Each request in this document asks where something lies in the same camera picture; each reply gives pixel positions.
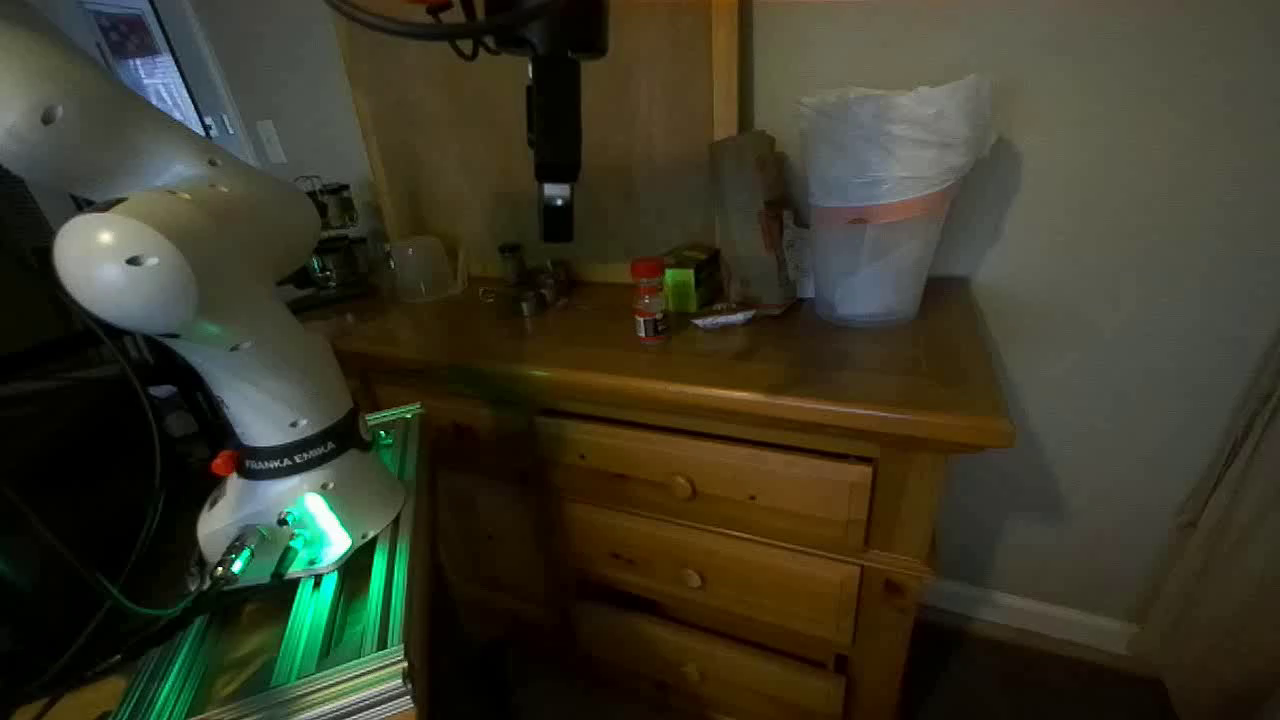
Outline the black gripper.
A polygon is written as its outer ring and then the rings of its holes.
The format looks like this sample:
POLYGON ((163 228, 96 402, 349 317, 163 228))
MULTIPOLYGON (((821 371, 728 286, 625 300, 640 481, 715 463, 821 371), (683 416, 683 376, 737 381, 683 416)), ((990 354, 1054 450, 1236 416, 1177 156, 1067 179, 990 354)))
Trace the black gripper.
POLYGON ((610 0, 550 0, 530 40, 530 149, 541 187, 541 237, 570 246, 585 149, 579 64, 610 52, 610 0))

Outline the green lit aluminium robot base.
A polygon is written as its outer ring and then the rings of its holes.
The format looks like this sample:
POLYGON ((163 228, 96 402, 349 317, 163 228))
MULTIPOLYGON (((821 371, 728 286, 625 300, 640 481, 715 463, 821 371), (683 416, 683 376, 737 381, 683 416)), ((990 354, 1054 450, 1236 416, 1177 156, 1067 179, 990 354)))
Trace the green lit aluminium robot base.
POLYGON ((413 512, 335 574, 222 597, 146 655, 110 720, 402 720, 413 512))

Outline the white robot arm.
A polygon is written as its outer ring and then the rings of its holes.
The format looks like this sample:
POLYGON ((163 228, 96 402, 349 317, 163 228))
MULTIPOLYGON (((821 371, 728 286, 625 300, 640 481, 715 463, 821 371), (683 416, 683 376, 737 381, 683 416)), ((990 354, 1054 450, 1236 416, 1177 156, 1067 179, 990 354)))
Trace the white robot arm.
POLYGON ((332 345, 277 296, 319 242, 300 187, 127 93, 28 0, 0 3, 0 163, 83 200, 52 242, 62 287, 168 345, 233 425, 197 515, 218 576, 319 576, 402 515, 332 345))

